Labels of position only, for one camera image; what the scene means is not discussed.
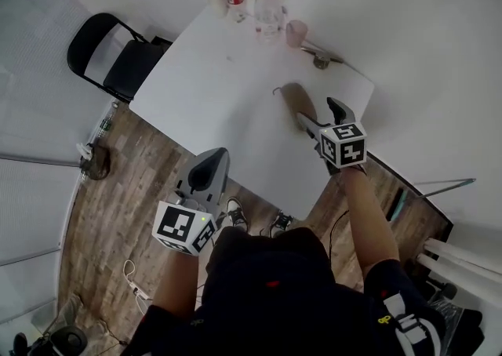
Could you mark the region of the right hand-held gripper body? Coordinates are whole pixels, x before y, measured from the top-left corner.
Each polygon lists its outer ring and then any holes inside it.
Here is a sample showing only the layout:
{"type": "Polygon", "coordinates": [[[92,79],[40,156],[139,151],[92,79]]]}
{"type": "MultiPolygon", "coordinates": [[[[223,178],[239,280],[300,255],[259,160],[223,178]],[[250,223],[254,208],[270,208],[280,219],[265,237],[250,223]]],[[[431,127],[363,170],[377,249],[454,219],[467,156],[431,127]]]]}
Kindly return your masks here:
{"type": "Polygon", "coordinates": [[[361,122],[330,125],[320,134],[320,139],[315,140],[315,150],[330,176],[366,162],[367,134],[361,122]]]}

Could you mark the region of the person's left forearm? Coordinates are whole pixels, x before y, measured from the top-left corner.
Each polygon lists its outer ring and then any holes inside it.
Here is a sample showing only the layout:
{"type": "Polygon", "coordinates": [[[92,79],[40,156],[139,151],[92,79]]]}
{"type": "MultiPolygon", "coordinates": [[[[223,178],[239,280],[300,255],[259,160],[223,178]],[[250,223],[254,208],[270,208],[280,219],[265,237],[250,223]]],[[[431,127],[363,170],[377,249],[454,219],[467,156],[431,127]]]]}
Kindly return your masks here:
{"type": "Polygon", "coordinates": [[[191,320],[195,315],[198,269],[197,256],[170,250],[152,305],[184,321],[191,320]]]}

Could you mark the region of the person's right forearm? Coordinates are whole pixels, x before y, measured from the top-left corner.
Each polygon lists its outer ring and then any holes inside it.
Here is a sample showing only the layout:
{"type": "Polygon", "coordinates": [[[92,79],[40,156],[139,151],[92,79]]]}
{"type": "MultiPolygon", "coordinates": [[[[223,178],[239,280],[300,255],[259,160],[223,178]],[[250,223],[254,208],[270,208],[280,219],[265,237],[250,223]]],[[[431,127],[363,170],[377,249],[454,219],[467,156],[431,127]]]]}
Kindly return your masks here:
{"type": "Polygon", "coordinates": [[[378,263],[399,261],[398,246],[372,183],[359,169],[341,170],[351,234],[363,278],[378,263]]]}

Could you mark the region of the person's left shoe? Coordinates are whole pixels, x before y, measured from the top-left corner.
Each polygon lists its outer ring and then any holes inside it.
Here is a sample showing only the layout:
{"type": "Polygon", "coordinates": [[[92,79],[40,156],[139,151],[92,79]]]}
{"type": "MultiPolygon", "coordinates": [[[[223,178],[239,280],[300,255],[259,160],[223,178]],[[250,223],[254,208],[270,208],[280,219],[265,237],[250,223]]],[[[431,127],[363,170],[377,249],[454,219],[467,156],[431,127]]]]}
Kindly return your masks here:
{"type": "Polygon", "coordinates": [[[246,233],[249,232],[248,221],[244,215],[241,202],[231,197],[227,200],[227,217],[232,223],[232,226],[246,233]]]}

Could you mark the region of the person's shoe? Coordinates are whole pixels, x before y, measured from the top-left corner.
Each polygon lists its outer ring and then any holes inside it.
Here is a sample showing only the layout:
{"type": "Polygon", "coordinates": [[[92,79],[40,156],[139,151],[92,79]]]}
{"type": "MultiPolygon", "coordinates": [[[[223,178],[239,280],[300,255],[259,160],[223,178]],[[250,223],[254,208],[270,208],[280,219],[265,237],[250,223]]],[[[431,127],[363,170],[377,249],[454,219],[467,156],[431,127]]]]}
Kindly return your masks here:
{"type": "Polygon", "coordinates": [[[269,227],[267,234],[268,237],[276,238],[279,235],[285,233],[293,221],[294,218],[291,215],[286,214],[282,210],[280,210],[269,227]]]}
{"type": "Polygon", "coordinates": [[[227,200],[227,217],[232,223],[232,226],[246,233],[249,232],[248,221],[244,215],[241,202],[231,197],[227,200]]]}

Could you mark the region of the white power strip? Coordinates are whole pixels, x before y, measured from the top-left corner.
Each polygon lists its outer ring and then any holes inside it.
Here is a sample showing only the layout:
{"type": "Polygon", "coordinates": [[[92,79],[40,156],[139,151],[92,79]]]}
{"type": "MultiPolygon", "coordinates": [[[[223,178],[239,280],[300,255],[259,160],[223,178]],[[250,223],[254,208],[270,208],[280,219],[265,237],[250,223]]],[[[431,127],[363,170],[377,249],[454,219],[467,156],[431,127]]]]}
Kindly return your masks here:
{"type": "Polygon", "coordinates": [[[151,301],[149,295],[144,290],[142,290],[142,288],[139,287],[137,283],[130,281],[129,287],[132,289],[133,295],[137,300],[151,301]]]}

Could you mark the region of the teal head mop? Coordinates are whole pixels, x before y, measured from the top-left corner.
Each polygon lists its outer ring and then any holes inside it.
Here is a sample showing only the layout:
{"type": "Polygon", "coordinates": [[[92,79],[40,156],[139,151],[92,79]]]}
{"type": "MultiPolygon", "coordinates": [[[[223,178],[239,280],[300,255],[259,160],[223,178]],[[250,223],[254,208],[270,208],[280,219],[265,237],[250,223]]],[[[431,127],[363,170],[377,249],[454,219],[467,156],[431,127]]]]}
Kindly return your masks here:
{"type": "MultiPolygon", "coordinates": [[[[465,178],[465,179],[455,179],[455,180],[437,180],[437,181],[420,182],[417,184],[418,186],[443,184],[444,187],[437,188],[436,190],[429,191],[424,194],[416,194],[416,196],[417,198],[430,198],[438,194],[443,194],[448,191],[452,191],[457,188],[473,184],[475,181],[476,181],[475,178],[465,178]]],[[[393,222],[398,219],[399,214],[401,213],[405,205],[412,200],[411,197],[409,196],[409,193],[411,191],[412,191],[411,189],[405,189],[405,188],[398,189],[395,198],[391,203],[391,207],[387,212],[386,215],[387,221],[393,222]]]]}

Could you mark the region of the pink cup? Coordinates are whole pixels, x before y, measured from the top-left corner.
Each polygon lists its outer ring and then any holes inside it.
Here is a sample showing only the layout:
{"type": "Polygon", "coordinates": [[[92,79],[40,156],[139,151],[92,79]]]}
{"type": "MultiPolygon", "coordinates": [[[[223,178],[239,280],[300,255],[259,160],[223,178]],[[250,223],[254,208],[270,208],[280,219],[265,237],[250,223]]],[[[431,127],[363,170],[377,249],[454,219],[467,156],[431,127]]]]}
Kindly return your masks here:
{"type": "Polygon", "coordinates": [[[300,48],[308,32],[307,25],[300,20],[291,20],[286,25],[286,43],[291,48],[300,48]]]}

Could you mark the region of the person's right shoe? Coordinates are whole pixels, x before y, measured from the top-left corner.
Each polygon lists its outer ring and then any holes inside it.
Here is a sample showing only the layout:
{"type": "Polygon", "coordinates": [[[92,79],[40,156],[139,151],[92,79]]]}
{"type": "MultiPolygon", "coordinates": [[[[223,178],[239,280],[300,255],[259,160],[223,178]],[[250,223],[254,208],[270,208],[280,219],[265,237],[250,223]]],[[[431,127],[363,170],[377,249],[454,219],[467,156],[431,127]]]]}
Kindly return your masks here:
{"type": "Polygon", "coordinates": [[[276,238],[279,235],[285,233],[293,221],[294,218],[291,215],[286,214],[282,210],[280,210],[269,227],[267,234],[268,237],[276,238]]]}

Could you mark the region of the dark rubbish bag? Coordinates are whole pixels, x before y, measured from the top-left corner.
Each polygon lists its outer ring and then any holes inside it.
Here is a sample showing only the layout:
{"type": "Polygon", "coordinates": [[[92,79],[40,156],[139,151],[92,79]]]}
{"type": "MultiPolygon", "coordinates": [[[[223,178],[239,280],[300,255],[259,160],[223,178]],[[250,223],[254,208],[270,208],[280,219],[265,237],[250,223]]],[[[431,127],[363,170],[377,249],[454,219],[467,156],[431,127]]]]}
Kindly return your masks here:
{"type": "Polygon", "coordinates": [[[104,180],[111,168],[111,152],[98,143],[77,143],[80,154],[79,167],[84,176],[91,180],[104,180]]]}

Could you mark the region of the green label plastic bottle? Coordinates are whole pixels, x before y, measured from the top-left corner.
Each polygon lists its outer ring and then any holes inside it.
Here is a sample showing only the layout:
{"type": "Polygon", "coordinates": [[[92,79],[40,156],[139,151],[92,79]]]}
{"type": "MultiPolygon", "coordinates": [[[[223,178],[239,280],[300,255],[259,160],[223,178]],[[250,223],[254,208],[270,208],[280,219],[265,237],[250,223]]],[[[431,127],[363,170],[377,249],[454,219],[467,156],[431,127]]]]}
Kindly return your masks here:
{"type": "Polygon", "coordinates": [[[102,139],[109,133],[117,110],[118,110],[118,102],[113,101],[111,103],[111,106],[110,106],[107,114],[102,119],[102,121],[99,125],[98,131],[96,134],[97,139],[102,139]]]}

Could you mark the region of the person's black clothing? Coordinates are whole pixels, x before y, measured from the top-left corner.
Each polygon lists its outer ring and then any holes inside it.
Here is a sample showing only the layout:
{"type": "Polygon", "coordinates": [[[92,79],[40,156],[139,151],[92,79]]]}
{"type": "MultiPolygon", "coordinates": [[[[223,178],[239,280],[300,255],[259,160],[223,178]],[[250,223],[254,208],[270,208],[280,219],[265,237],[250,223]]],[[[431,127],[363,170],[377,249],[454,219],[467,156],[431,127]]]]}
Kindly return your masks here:
{"type": "Polygon", "coordinates": [[[435,356],[445,331],[397,260],[358,292],[307,228],[271,239],[226,227],[201,306],[189,318],[149,307],[122,356],[435,356]]]}

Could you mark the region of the black folding chair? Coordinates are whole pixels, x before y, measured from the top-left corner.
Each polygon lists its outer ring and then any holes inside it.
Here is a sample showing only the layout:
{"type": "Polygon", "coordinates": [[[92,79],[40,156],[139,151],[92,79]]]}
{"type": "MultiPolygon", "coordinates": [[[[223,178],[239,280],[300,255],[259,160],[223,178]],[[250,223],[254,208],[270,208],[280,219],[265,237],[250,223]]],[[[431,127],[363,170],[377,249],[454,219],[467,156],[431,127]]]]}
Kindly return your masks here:
{"type": "Polygon", "coordinates": [[[81,26],[71,41],[67,65],[78,77],[128,104],[172,44],[158,36],[149,42],[115,15],[98,13],[81,26]],[[86,69],[100,43],[117,26],[125,28],[133,39],[127,42],[105,79],[97,82],[85,74],[86,69]]]}

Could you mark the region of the black round device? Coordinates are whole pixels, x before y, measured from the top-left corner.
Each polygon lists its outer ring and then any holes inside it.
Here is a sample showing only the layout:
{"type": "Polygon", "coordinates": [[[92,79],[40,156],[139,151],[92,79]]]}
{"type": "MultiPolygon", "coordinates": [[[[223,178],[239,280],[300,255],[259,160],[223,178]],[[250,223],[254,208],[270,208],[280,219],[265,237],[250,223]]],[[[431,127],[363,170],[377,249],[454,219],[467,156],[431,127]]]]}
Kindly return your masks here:
{"type": "Polygon", "coordinates": [[[29,345],[24,333],[18,332],[9,356],[80,356],[88,346],[85,333],[73,325],[46,333],[29,345]]]}

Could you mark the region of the white tube bundle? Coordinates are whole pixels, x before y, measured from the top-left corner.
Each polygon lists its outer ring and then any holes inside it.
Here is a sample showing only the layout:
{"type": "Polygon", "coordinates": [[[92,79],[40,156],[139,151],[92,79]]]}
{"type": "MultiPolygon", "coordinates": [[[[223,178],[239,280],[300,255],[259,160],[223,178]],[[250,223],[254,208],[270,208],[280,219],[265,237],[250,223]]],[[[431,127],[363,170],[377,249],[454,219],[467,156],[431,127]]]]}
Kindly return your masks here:
{"type": "Polygon", "coordinates": [[[438,256],[420,253],[416,260],[473,296],[502,308],[502,265],[474,252],[428,238],[424,250],[438,256]]]}

